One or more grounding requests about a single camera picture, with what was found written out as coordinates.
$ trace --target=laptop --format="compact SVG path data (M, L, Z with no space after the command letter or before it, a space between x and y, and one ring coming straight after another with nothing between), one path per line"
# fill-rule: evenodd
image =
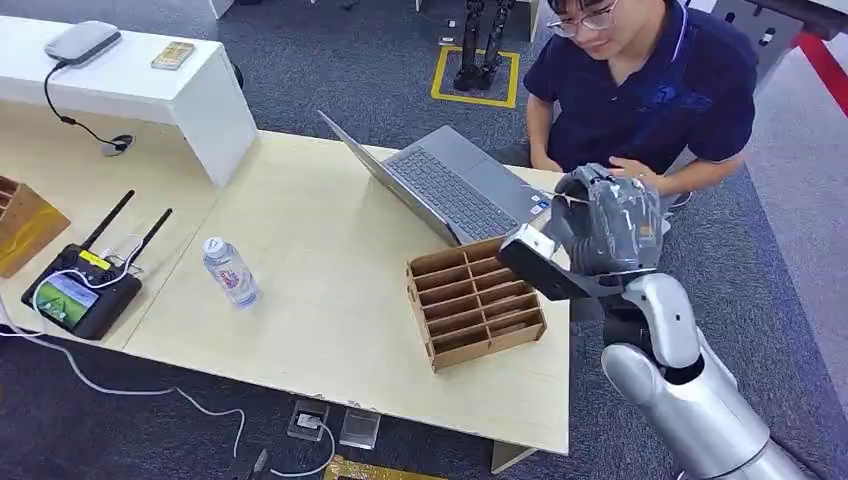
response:
M318 113L365 168L450 245L506 235L549 208L548 197L448 126L381 162Z

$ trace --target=navy polo shirt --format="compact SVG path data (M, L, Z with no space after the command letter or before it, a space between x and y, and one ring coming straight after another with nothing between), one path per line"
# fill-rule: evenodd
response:
M554 36L524 86L562 112L548 156L564 171L609 157L665 172L685 147L721 162L748 143L754 121L757 56L748 39L709 14L668 1L657 47L620 86L606 61Z

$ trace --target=hand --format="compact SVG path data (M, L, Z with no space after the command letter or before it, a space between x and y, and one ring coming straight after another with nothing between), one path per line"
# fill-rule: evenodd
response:
M539 155L533 157L530 161L533 168L538 170L548 170L550 172L562 173L562 167L558 163L551 160L547 155Z
M610 163L621 168L611 168L610 172L618 177L634 177L656 188L660 195L663 195L663 189L666 187L668 180L663 175L658 175L651 170L647 165L637 160L628 158L610 157Z

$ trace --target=bottle cap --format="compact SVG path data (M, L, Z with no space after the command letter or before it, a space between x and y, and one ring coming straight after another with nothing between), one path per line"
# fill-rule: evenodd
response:
M212 237L203 242L203 253L212 257L218 258L224 255L227 251L227 242L221 237Z

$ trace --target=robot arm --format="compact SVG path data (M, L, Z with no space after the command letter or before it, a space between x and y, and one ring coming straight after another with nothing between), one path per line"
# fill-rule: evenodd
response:
M565 175L556 193L542 232L522 225L502 245L501 262L551 300L601 298L608 322L643 324L661 366L695 363L700 346L686 292L655 273L662 247L656 190L589 164ZM560 246L570 270L553 261Z
M707 344L683 286L656 272L657 192L590 164L564 176L556 193L542 230L522 225L498 259L550 300L601 302L604 373L642 411L686 478L806 478ZM570 269L554 261L560 247Z

